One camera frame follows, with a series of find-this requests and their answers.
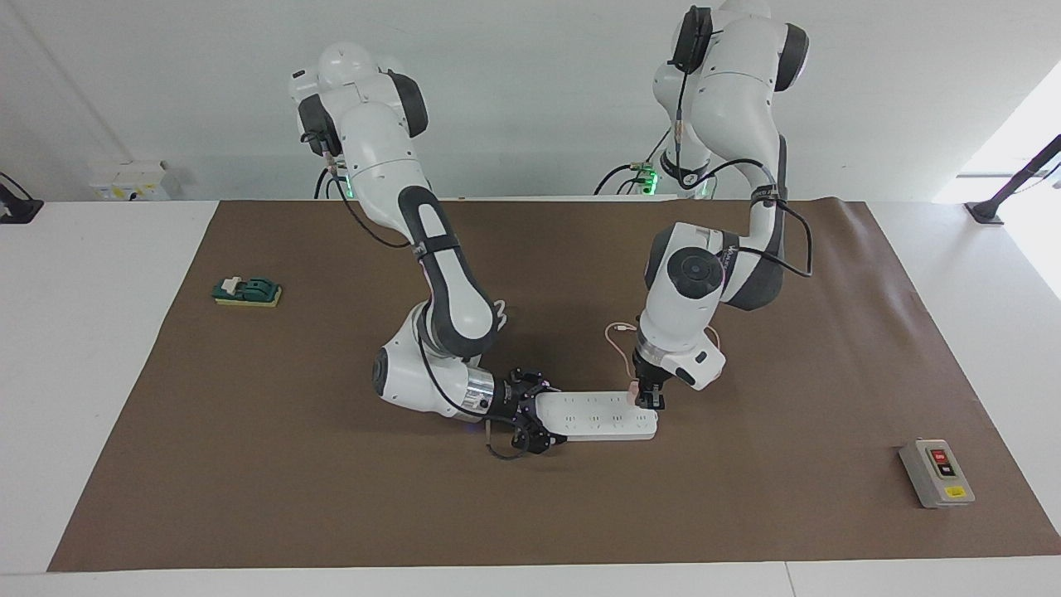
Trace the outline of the green knife switch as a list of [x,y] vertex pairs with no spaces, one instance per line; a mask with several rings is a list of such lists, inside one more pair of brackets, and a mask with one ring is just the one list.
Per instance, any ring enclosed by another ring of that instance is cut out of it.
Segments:
[[241,276],[232,276],[220,280],[210,295],[220,305],[276,308],[282,295],[282,287],[265,277],[244,279]]

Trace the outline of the white power strip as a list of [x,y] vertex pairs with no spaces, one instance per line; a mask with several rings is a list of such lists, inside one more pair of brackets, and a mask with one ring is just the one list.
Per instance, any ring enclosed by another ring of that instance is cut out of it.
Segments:
[[658,415],[623,391],[542,393],[535,398],[535,415],[569,442],[653,439],[658,431]]

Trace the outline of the black table clamp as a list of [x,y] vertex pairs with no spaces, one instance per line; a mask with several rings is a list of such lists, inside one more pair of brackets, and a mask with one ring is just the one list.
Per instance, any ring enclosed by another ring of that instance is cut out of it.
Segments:
[[0,171],[0,224],[30,223],[44,204],[27,192],[23,185]]

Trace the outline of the brown table mat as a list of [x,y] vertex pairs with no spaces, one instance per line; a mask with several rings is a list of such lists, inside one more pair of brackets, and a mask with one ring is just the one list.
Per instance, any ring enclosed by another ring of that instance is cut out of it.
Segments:
[[[1061,554],[868,208],[797,201],[814,275],[723,308],[727,362],[647,441],[514,462],[385,403],[373,356],[427,296],[337,201],[225,201],[51,570],[560,565]],[[226,277],[276,308],[220,305]],[[976,502],[926,509],[898,450],[945,439]]]

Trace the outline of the white wall socket box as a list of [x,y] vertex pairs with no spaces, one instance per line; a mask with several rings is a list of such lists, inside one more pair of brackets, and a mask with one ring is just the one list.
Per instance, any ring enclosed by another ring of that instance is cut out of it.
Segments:
[[181,194],[162,160],[90,163],[90,188],[101,201],[170,201]]

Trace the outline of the grey on-off switch box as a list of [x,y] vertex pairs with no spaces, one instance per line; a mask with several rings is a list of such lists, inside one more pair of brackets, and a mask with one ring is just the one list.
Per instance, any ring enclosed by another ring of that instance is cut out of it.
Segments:
[[941,509],[976,502],[945,439],[914,439],[899,447],[898,456],[922,507]]

